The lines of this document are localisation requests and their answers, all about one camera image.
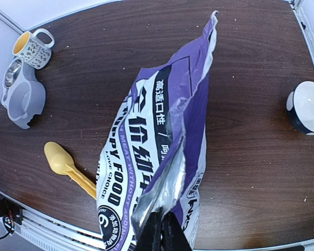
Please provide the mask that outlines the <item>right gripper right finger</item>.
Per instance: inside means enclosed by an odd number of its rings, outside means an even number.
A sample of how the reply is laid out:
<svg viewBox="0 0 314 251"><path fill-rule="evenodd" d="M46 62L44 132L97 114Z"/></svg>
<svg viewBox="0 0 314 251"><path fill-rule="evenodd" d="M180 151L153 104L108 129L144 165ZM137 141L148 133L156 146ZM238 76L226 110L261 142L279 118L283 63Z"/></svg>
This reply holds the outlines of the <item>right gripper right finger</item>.
<svg viewBox="0 0 314 251"><path fill-rule="evenodd" d="M169 212L163 220L162 250L191 251L192 248L173 212Z"/></svg>

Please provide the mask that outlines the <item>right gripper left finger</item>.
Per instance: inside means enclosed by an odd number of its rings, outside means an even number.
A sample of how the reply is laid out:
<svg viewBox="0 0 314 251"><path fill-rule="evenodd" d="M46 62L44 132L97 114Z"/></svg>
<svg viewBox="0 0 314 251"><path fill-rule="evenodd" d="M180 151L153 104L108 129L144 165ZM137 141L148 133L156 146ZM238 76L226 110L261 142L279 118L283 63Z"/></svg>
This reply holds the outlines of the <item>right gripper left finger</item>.
<svg viewBox="0 0 314 251"><path fill-rule="evenodd" d="M136 251L161 250L162 216L159 212L152 212L137 240Z"/></svg>

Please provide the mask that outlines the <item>purple pet food bag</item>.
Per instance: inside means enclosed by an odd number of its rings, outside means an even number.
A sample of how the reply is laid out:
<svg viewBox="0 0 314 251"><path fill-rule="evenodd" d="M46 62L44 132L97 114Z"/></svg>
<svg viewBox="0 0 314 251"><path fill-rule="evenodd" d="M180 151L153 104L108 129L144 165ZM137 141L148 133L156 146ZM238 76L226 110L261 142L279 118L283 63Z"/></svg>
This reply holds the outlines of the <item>purple pet food bag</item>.
<svg viewBox="0 0 314 251"><path fill-rule="evenodd" d="M167 63L142 68L119 107L96 173L106 250L134 250L148 214L159 208L175 214L189 246L194 246L217 23L212 13L202 35Z"/></svg>

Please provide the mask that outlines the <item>grey double pet feeder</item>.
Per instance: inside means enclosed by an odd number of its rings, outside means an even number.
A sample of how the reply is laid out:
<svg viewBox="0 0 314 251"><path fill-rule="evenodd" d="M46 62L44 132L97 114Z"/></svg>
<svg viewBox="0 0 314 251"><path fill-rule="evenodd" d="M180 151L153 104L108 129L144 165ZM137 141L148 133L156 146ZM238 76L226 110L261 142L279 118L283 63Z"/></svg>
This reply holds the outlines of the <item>grey double pet feeder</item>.
<svg viewBox="0 0 314 251"><path fill-rule="evenodd" d="M41 115L46 102L45 87L36 79L35 69L14 58L3 76L2 106L9 119L21 129L29 129L35 115Z"/></svg>

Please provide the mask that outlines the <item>yellow plastic scoop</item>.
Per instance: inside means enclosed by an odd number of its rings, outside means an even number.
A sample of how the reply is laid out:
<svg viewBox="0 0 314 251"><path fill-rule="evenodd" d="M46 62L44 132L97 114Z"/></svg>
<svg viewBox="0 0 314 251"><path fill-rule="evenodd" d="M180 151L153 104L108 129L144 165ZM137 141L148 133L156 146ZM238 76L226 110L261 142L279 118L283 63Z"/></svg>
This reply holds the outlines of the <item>yellow plastic scoop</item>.
<svg viewBox="0 0 314 251"><path fill-rule="evenodd" d="M75 167L72 156L62 146L56 142L47 142L43 150L54 173L69 176L92 198L96 199L96 185Z"/></svg>

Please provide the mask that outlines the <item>white and blue bowl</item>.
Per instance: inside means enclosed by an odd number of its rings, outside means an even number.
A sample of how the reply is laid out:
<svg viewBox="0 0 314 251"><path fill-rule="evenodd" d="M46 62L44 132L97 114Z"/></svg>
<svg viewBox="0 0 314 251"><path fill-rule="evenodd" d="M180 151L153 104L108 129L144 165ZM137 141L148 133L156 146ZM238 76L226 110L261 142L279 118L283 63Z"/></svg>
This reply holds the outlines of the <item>white and blue bowl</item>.
<svg viewBox="0 0 314 251"><path fill-rule="evenodd" d="M286 110L296 130L305 135L314 135L314 82L298 84L287 97Z"/></svg>

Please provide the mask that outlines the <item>patterned mug yellow inside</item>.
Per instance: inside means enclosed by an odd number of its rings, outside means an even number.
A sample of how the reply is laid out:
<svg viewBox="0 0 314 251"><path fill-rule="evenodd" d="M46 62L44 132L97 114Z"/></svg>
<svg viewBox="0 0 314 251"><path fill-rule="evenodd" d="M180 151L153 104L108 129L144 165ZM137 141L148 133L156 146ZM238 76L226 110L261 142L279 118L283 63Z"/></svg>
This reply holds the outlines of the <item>patterned mug yellow inside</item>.
<svg viewBox="0 0 314 251"><path fill-rule="evenodd" d="M47 35L51 39L50 43L43 43L37 37L40 33ZM22 62L40 70L50 61L54 44L54 36L48 30L40 28L34 33L26 31L20 35L13 46L12 53Z"/></svg>

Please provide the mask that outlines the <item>left aluminium frame post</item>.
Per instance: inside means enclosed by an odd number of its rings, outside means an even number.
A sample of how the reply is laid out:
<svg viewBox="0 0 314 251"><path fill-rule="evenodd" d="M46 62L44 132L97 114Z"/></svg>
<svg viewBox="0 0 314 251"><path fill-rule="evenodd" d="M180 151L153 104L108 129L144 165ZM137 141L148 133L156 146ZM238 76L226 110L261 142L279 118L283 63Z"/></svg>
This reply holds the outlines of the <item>left aluminium frame post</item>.
<svg viewBox="0 0 314 251"><path fill-rule="evenodd" d="M18 23L16 23L14 20L12 20L1 9L0 9L0 20L20 35L25 32L24 28L22 28Z"/></svg>

